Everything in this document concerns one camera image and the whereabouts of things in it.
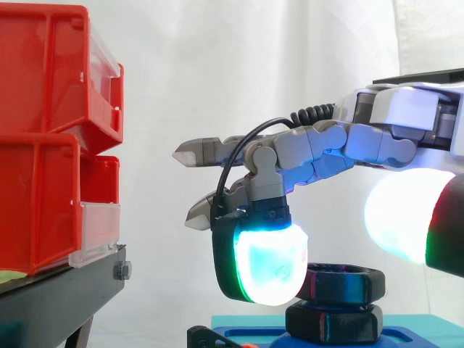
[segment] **green light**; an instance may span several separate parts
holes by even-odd
[[[365,224],[382,249],[415,263],[426,261],[428,226],[443,188],[455,175],[432,169],[393,173],[370,193]]]
[[[278,231],[242,231],[234,252],[240,287],[262,305],[278,306],[299,292],[307,271],[307,235],[292,225]]]

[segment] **white backdrop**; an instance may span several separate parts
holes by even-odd
[[[372,79],[398,75],[400,62],[402,73],[463,65],[463,33],[450,37],[459,25],[448,22],[458,17],[435,7],[451,2],[456,11],[464,1],[48,2],[87,6],[125,67],[125,140],[110,153],[122,163],[121,242],[133,277],[96,315],[90,347],[185,347],[186,329],[208,326],[212,315],[284,311],[220,292],[210,232],[183,226],[220,171],[182,167],[171,158],[181,142],[244,134],[263,120],[334,102]],[[441,36],[429,45],[436,28]],[[452,57],[444,53],[449,46]],[[379,304],[386,313],[434,312],[464,324],[462,280],[400,260],[369,239],[364,203],[385,175],[355,168],[289,197],[294,219],[310,235],[310,260],[382,269],[388,294]],[[450,296],[453,306],[443,300]]]

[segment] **blue platform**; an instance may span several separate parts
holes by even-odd
[[[285,318],[282,315],[226,315],[212,318],[212,327],[216,328],[217,332],[223,336],[229,336],[239,344],[249,343],[256,344],[260,348],[268,348],[270,343],[274,342],[272,348],[320,347],[303,341],[298,342],[290,337],[279,338],[285,332],[284,325]],[[464,348],[464,328],[433,315],[385,315],[384,333],[385,337],[377,344],[361,347]]]

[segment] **black hex nut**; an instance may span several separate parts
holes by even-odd
[[[290,336],[315,344],[373,344],[381,335],[382,309],[374,304],[359,308],[309,307],[299,301],[285,312]]]
[[[380,270],[353,265],[308,263],[306,279],[297,297],[313,305],[366,306],[385,295]]]

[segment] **stacked storage bins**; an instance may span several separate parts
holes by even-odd
[[[0,3],[0,270],[117,251],[123,67],[80,6]]]

